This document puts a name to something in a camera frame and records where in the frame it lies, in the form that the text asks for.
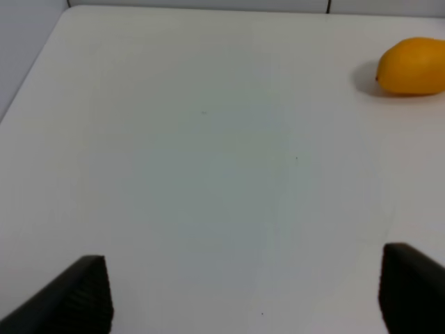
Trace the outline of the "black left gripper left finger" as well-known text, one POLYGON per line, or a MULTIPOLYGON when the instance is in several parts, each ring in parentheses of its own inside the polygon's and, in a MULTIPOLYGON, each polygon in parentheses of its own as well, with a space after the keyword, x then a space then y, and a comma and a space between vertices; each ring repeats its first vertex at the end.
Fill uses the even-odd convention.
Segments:
POLYGON ((2 333, 110 333, 111 286, 102 255, 80 257, 1 320, 2 333))

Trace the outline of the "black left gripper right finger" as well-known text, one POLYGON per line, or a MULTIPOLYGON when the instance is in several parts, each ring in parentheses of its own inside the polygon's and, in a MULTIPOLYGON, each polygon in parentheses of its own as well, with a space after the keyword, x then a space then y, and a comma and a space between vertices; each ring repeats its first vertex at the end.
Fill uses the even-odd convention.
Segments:
POLYGON ((409 244, 385 244, 378 302, 389 333, 443 333, 444 267, 409 244))

